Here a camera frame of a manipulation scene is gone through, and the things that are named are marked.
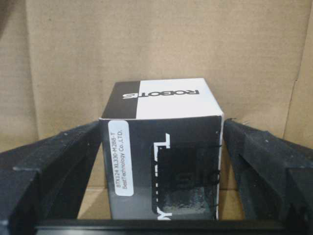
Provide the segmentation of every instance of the box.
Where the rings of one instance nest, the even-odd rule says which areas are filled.
[[[116,83],[100,118],[112,219],[216,219],[223,119],[203,78]]]

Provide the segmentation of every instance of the cardboard box wall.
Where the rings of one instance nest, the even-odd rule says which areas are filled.
[[[226,117],[313,147],[311,4],[1,1],[0,151],[97,120],[116,81],[183,77]],[[99,152],[81,218],[110,216],[103,169]],[[221,217],[242,218],[226,151],[221,189]]]

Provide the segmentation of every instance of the white and black box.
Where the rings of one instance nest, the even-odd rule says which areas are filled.
[[[99,119],[112,219],[217,219],[224,115],[203,78],[115,84]]]

